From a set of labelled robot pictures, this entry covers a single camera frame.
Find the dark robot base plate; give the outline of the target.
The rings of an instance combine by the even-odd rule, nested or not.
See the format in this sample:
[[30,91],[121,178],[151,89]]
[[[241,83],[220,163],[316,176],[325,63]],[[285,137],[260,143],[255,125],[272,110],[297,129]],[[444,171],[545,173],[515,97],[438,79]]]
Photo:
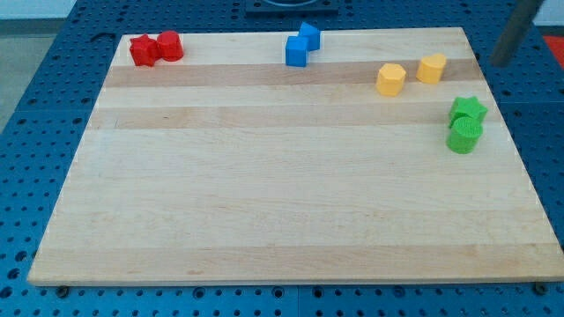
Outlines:
[[289,15],[309,13],[338,13],[340,0],[246,0],[245,15]]

